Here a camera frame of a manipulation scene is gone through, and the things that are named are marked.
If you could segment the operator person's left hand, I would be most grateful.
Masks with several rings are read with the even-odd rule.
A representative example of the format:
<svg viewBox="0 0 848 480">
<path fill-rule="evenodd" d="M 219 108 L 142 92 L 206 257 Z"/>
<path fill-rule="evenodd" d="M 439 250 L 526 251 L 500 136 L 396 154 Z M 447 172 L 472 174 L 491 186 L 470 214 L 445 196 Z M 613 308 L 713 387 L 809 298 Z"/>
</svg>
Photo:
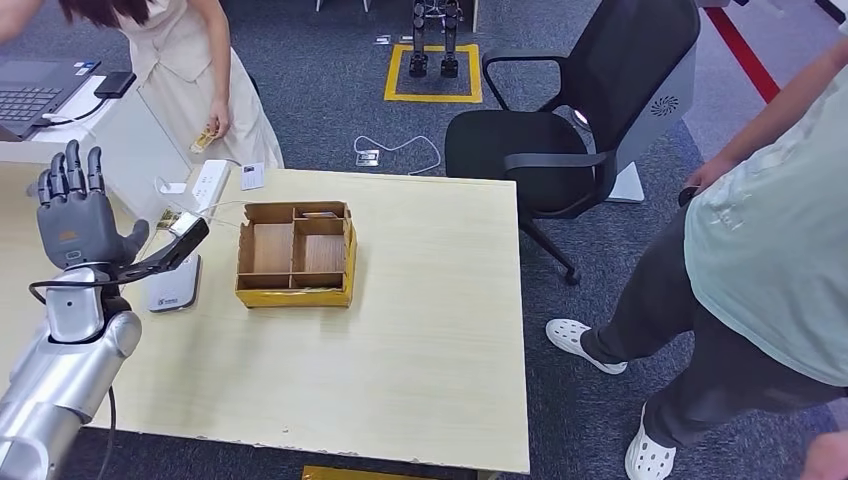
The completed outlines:
<svg viewBox="0 0 848 480">
<path fill-rule="evenodd" d="M 817 436 L 809 446 L 801 480 L 846 480 L 847 432 Z"/>
</svg>

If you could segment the operator person's right hand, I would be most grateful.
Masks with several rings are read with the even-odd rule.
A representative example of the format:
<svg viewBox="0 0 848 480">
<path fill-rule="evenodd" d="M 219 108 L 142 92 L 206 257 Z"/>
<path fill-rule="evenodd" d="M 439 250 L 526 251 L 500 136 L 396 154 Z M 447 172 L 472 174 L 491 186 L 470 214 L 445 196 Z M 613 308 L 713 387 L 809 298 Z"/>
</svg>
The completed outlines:
<svg viewBox="0 0 848 480">
<path fill-rule="evenodd" d="M 702 192 L 737 165 L 738 162 L 736 160 L 716 156 L 697 168 L 687 178 L 684 186 L 686 188 L 694 188 L 696 193 Z"/>
</svg>

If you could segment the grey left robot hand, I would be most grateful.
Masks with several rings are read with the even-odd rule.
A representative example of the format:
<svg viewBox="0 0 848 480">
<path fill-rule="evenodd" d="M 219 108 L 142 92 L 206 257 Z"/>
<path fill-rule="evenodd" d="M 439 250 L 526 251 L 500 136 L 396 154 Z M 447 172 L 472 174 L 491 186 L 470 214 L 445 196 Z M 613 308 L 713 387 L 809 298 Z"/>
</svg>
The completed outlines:
<svg viewBox="0 0 848 480">
<path fill-rule="evenodd" d="M 130 265 L 149 237 L 144 219 L 130 234 L 118 232 L 101 154 L 100 147 L 91 148 L 83 165 L 79 142 L 71 140 L 38 177 L 39 233 L 45 254 L 61 270 L 85 263 Z"/>
</svg>

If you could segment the guest person's left hand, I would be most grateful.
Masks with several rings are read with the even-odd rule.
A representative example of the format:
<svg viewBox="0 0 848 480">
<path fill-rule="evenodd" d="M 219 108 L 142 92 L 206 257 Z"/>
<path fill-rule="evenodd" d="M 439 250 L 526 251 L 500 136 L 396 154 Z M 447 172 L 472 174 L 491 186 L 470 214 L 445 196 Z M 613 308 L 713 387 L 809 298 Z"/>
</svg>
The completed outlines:
<svg viewBox="0 0 848 480">
<path fill-rule="evenodd" d="M 214 139 L 222 138 L 230 128 L 230 111 L 227 99 L 216 98 L 209 111 L 208 128 Z"/>
</svg>

